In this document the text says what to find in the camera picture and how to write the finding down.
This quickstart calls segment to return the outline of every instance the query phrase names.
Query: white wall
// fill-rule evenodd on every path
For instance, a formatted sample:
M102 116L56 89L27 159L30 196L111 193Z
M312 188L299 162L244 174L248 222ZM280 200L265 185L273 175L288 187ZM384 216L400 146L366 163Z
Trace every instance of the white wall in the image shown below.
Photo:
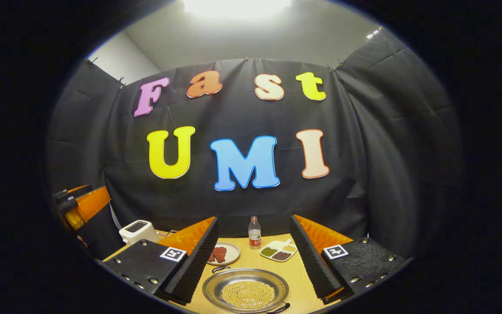
M121 82L129 84L159 73L160 70L139 50L124 32L116 34L88 57L100 69Z

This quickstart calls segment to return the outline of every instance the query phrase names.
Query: black curtain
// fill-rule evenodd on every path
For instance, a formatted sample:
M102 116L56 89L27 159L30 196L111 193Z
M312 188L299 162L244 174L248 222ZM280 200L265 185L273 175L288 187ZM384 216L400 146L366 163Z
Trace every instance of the black curtain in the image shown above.
M207 70L220 73L222 89L187 97L191 78ZM303 94L295 76L305 72L323 79L318 88L326 99L313 101ZM281 100L255 95L254 78L262 73L281 78ZM152 112L133 117L141 85L165 77L170 83ZM156 177L149 168L147 135L170 133L164 159L174 164L173 131L180 126L196 129L191 166L178 179ZM305 129L324 132L326 177L301 176L305 161L295 133ZM280 185L243 189L237 184L233 191L216 191L217 159L210 143L232 139L246 156L261 135L277 138ZM70 186L105 179L122 225L145 219L156 229L179 230L217 216L221 236L244 237L249 217L257 215L263 235L273 235L289 232L288 216L295 213L351 238L369 233L405 257L424 249L436 234L462 181L460 134L444 88L412 50L385 30L336 69L220 60L119 89L116 80L86 62L54 112L50 138L50 179Z

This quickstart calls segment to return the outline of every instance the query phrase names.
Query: metal pan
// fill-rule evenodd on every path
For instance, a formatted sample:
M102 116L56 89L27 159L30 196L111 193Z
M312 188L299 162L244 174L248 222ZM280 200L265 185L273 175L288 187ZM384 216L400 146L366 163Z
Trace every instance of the metal pan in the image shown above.
M230 268L229 266L220 266L213 269L213 273L217 270ZM275 298L269 304L259 308L238 308L222 298L222 289L228 284L239 281L255 281L265 283L275 290ZM224 272L215 274L207 279L203 284L203 294L215 306L236 313L259 313L275 308L281 303L285 306L267 314L275 314L289 308L290 304L283 302L289 292L288 283L275 273L266 270L258 270L256 268L234 268Z

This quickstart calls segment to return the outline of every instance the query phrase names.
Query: pan handle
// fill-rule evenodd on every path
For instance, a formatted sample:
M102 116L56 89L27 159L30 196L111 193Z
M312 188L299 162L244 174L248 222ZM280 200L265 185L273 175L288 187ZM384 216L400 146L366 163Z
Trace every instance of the pan handle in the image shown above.
M280 313L282 311L284 311L285 309L289 308L289 303L287 303L285 306L277 309L276 311L273 311L273 312L267 312L267 314L277 314L277 313Z
M213 269L213 273L217 272L218 270L225 270L226 268L230 268L229 266L218 266L215 269Z

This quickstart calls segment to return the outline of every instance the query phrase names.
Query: water bottle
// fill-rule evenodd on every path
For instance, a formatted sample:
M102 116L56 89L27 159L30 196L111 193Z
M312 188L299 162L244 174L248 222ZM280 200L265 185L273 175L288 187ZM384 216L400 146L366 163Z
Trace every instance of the water bottle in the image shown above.
M249 231L249 245L251 248L259 248L261 246L261 226L257 221L257 216L251 216L247 230Z

